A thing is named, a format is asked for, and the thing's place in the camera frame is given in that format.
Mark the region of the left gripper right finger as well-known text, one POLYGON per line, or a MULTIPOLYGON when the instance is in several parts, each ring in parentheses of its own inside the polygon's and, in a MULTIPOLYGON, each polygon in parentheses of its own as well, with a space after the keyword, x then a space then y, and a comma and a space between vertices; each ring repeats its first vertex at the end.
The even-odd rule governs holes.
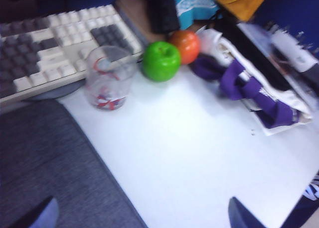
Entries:
POLYGON ((264 225, 236 197, 229 200, 228 215, 232 228, 264 228, 264 225))

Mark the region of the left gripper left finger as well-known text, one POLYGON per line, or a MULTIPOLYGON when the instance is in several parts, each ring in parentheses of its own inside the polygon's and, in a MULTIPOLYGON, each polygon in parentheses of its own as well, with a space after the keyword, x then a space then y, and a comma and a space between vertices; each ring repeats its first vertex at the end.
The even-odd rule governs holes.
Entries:
POLYGON ((55 228, 58 218, 58 200, 55 197, 47 197, 32 210, 10 224, 8 228, 55 228))

